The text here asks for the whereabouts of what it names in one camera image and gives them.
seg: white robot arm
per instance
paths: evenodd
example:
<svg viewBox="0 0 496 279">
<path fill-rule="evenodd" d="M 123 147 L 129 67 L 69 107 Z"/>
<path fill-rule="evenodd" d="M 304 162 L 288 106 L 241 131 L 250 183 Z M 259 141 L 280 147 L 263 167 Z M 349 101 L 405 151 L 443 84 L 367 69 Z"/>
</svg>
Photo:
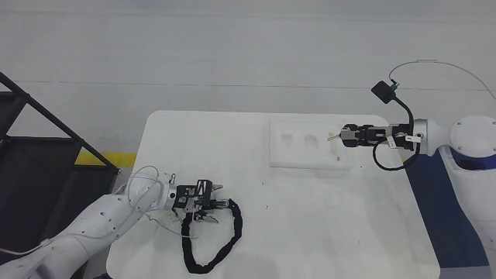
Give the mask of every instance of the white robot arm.
<svg viewBox="0 0 496 279">
<path fill-rule="evenodd" d="M 174 185 L 156 175 L 133 175 L 124 192 L 104 195 L 89 205 L 64 231 L 40 244 L 40 248 L 0 266 L 2 279 L 68 279 L 87 260 L 133 227 L 150 210 L 184 209 L 196 220 L 209 216 L 202 208 L 225 208 L 227 201 L 210 199 L 222 188 L 208 180 L 197 185 Z"/>
<path fill-rule="evenodd" d="M 437 125 L 432 119 L 414 120 L 408 107 L 396 97 L 395 85 L 381 81 L 372 92 L 384 103 L 394 100 L 406 109 L 408 124 L 382 127 L 346 124 L 339 135 L 330 139 L 340 138 L 347 147 L 373 147 L 374 161 L 385 171 L 405 169 L 419 154 L 432 156 L 439 149 L 456 199 L 476 230 L 496 279 L 496 170 L 464 170 L 455 163 L 450 149 L 466 157 L 496 155 L 496 119 L 470 115 L 454 122 L 450 129 Z M 376 157 L 376 149 L 382 143 L 393 149 L 414 150 L 415 154 L 400 167 L 385 167 Z"/>
</svg>

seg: yellow floor line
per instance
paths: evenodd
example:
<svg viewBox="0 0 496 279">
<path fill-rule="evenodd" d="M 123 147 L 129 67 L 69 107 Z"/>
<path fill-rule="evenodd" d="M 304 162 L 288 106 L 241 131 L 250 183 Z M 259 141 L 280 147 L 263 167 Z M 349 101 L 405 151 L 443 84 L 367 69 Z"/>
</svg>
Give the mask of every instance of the yellow floor line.
<svg viewBox="0 0 496 279">
<path fill-rule="evenodd" d="M 133 167 L 136 153 L 103 152 L 103 156 L 120 168 Z M 98 158 L 89 152 L 81 152 L 76 159 L 76 165 L 104 165 Z"/>
</svg>

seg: gray floor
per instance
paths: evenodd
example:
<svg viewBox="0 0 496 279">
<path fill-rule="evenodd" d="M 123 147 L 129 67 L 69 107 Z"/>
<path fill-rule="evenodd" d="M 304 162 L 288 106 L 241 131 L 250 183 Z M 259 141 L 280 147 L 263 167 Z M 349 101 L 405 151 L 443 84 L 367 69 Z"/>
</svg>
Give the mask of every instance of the gray floor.
<svg viewBox="0 0 496 279">
<path fill-rule="evenodd" d="M 100 151 L 136 152 L 160 109 L 405 121 L 370 93 L 394 65 L 496 90 L 495 49 L 496 0 L 0 0 L 0 71 Z M 496 117 L 454 69 L 396 80 L 415 117 Z M 60 134 L 30 110 L 12 133 Z"/>
</svg>

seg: white tabletop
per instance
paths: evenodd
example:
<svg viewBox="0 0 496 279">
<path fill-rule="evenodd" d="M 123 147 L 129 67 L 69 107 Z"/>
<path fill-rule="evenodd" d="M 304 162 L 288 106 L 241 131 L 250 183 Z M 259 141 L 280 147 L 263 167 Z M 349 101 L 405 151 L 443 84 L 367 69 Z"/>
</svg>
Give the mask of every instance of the white tabletop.
<svg viewBox="0 0 496 279">
<path fill-rule="evenodd" d="M 371 148 L 353 150 L 353 168 L 303 170 L 269 167 L 268 113 L 153 113 L 135 169 L 154 165 L 176 173 L 176 184 L 199 178 L 223 184 L 243 214 L 243 237 L 206 278 L 437 278 L 439 265 L 406 173 L 375 166 Z M 375 115 L 291 115 L 387 125 Z M 397 151 L 380 147 L 386 166 Z M 170 227 L 167 212 L 152 212 Z M 193 223 L 193 253 L 208 263 L 233 235 L 229 210 L 220 224 Z M 112 244 L 107 270 L 115 279 L 195 277 L 186 270 L 181 238 L 141 219 Z"/>
</svg>

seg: white foam block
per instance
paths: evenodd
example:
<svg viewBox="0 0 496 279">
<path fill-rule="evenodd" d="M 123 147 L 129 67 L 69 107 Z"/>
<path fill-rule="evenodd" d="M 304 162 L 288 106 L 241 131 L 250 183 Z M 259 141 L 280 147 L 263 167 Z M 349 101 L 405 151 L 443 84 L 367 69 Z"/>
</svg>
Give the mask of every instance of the white foam block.
<svg viewBox="0 0 496 279">
<path fill-rule="evenodd" d="M 270 119 L 270 166 L 349 170 L 352 153 L 340 139 L 328 141 L 346 123 L 301 120 L 275 116 Z"/>
</svg>

